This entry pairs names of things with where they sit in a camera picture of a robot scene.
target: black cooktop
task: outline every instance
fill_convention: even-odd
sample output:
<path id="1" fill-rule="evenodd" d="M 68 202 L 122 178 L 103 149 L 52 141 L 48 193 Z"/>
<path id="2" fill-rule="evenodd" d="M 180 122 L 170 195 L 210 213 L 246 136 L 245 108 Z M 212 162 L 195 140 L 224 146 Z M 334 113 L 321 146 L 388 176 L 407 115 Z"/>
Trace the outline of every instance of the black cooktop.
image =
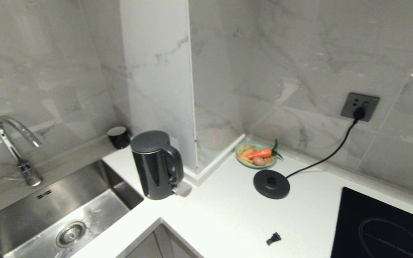
<path id="1" fill-rule="evenodd" d="M 413 214 L 344 187 L 331 258 L 413 258 Z"/>

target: faucet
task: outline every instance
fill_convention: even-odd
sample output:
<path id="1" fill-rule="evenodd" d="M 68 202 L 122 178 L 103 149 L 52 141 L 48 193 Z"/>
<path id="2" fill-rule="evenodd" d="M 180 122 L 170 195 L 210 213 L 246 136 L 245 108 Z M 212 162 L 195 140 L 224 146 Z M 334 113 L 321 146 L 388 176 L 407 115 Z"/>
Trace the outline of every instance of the faucet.
<path id="1" fill-rule="evenodd" d="M 25 137 L 25 139 L 27 139 L 27 141 L 31 143 L 31 145 L 33 145 L 34 147 L 38 148 L 41 145 L 41 142 L 34 136 L 32 132 L 30 132 L 30 130 L 28 130 L 28 128 L 26 128 L 22 123 L 18 122 L 16 119 L 10 116 L 0 116 L 0 138 L 6 145 L 7 149 L 9 149 L 9 152 L 17 161 L 18 168 L 20 169 L 21 174 L 25 178 L 27 185 L 39 185 L 42 181 L 41 176 L 38 172 L 31 169 L 27 160 L 24 160 L 22 158 L 20 152 L 18 152 L 18 150 L 10 140 L 9 135 L 5 132 L 5 123 L 11 125 L 18 132 L 20 132 L 20 134 L 22 134 L 22 136 Z"/>

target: drain strainer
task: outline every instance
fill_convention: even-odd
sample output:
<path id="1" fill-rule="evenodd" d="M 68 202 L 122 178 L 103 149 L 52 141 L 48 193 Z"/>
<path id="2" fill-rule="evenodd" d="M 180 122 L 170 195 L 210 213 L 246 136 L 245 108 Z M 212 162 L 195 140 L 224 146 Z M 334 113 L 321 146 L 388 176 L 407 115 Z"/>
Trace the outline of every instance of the drain strainer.
<path id="1" fill-rule="evenodd" d="M 85 233 L 85 224 L 78 221 L 67 225 L 57 235 L 56 243 L 61 248 L 74 245 Z"/>

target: black kettle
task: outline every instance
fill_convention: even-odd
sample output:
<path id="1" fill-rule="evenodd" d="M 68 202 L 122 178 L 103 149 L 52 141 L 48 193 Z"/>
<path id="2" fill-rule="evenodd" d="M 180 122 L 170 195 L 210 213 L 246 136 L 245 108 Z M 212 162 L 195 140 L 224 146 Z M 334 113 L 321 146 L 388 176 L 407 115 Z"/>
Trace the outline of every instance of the black kettle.
<path id="1" fill-rule="evenodd" d="M 148 131 L 131 141 L 133 158 L 146 197 L 164 199 L 184 177 L 179 152 L 170 145 L 168 134 Z"/>

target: power cord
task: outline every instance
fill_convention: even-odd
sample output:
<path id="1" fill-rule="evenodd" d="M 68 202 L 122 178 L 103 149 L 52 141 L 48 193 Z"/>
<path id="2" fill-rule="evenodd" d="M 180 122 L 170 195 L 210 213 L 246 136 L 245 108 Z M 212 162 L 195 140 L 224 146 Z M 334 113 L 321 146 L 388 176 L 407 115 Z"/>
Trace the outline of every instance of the power cord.
<path id="1" fill-rule="evenodd" d="M 363 119 L 365 115 L 366 115 L 366 110 L 364 110 L 363 107 L 357 108 L 357 109 L 354 111 L 354 113 L 353 113 L 353 117 L 354 117 L 354 119 L 355 119 L 355 120 L 353 121 L 353 124 L 348 128 L 347 134 L 345 135 L 345 138 L 343 139 L 342 143 L 339 145 L 339 147 L 337 147 L 337 149 L 336 149 L 331 155 L 329 155 L 328 157 L 326 157 L 326 158 L 323 159 L 323 160 L 318 161 L 317 163 L 315 163 L 315 164 L 313 164 L 313 165 L 309 165 L 308 167 L 305 167 L 305 168 L 302 168 L 302 169 L 300 169 L 300 170 L 297 170 L 296 172 L 290 174 L 290 175 L 287 176 L 286 178 L 289 178 L 290 176 L 295 175 L 296 173 L 299 173 L 300 171 L 306 170 L 307 168 L 311 168 L 311 167 L 314 167 L 314 166 L 316 166 L 316 165 L 318 165 L 318 164 L 320 164 L 320 163 L 323 163 L 323 162 L 325 162 L 326 160 L 330 159 L 332 156 L 334 156 L 334 155 L 341 149 L 341 147 L 344 145 L 345 141 L 346 141 L 347 138 L 348 138 L 348 135 L 350 134 L 351 129 L 353 128 L 353 126 L 354 126 L 355 124 L 357 124 L 357 122 L 358 122 L 359 120 Z"/>

